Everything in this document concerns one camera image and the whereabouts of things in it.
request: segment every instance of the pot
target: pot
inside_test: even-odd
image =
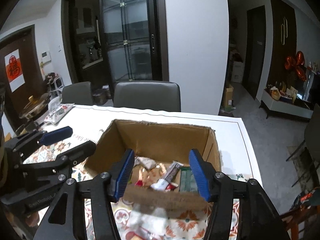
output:
[[[34,99],[33,96],[29,97],[29,103],[23,108],[19,115],[19,118],[26,118],[28,120],[34,120],[40,113],[44,113],[48,110],[48,104],[50,102],[50,95],[44,93],[40,98]]]

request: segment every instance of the chair backrest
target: chair backrest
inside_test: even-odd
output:
[[[180,88],[165,81],[126,81],[116,85],[114,107],[181,112]]]
[[[62,104],[76,104],[84,106],[93,106],[93,96],[91,83],[80,82],[66,86],[62,90]]]
[[[313,114],[304,130],[306,146],[313,160],[320,162],[320,106],[315,105]]]

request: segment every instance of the tablecloth border line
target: tablecloth border line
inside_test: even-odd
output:
[[[102,109],[94,109],[92,107],[90,109],[98,110],[98,111],[110,111],[110,112],[116,112],[116,113],[122,112],[122,113],[126,113],[126,114],[148,114],[148,115],[151,115],[151,116],[159,116],[160,115],[160,116],[163,116],[163,117],[177,117],[177,118],[198,119],[198,120],[207,120],[207,121],[232,122],[232,121],[212,120],[212,119],[203,119],[203,118],[181,117],[181,116],[175,116],[175,115],[167,116],[167,115],[163,115],[163,114],[155,115],[155,114],[149,114],[149,113],[129,113],[129,112],[126,112],[126,111],[112,111],[112,110],[109,110],[109,109],[103,109],[103,110]],[[232,122],[232,123],[236,123],[238,125],[238,127],[239,127],[239,130],[240,130],[240,133],[241,133],[241,137],[242,137],[242,140],[244,142],[245,150],[247,152],[247,156],[248,156],[248,160],[249,160],[249,164],[250,164],[251,175],[252,175],[252,178],[254,178],[253,171],[252,171],[252,166],[251,166],[251,161],[250,161],[250,157],[249,157],[249,153],[248,153],[248,149],[247,149],[247,146],[245,144],[241,128],[240,128],[238,122]]]

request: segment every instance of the blue rubber fingertip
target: blue rubber fingertip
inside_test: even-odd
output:
[[[209,192],[209,180],[205,176],[199,160],[196,157],[196,153],[193,150],[191,150],[189,153],[189,165],[192,174],[195,177],[200,196],[203,197],[206,201],[209,201],[211,197],[211,194]]]
[[[127,157],[127,160],[125,161],[124,166],[122,167],[120,175],[116,180],[116,190],[115,190],[114,197],[117,201],[119,201],[119,199],[124,195],[125,189],[127,187],[127,184],[131,175],[131,171],[133,169],[133,165],[134,165],[134,151],[131,150],[131,152]]]
[[[66,126],[55,131],[45,133],[39,140],[39,143],[49,146],[71,137],[72,134],[73,129],[70,126]]]

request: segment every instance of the dining table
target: dining table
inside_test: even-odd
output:
[[[254,178],[262,185],[256,156],[242,119],[207,114],[74,105],[58,124],[44,124],[41,127],[50,132],[70,126],[73,135],[54,145],[40,147],[24,163],[53,161],[58,154],[85,141],[98,143],[115,119],[210,127],[215,131],[221,171],[230,178],[240,181]],[[72,177],[76,181],[92,179],[84,165],[85,161],[73,168]],[[95,240],[91,200],[85,199],[84,206],[87,236],[89,240]],[[211,213],[211,207],[196,211],[188,207],[183,210],[165,210],[124,199],[112,203],[112,209],[122,240],[202,239]],[[47,208],[39,211],[40,222],[46,210]],[[239,222],[238,199],[234,199],[232,212],[229,239],[235,240]]]

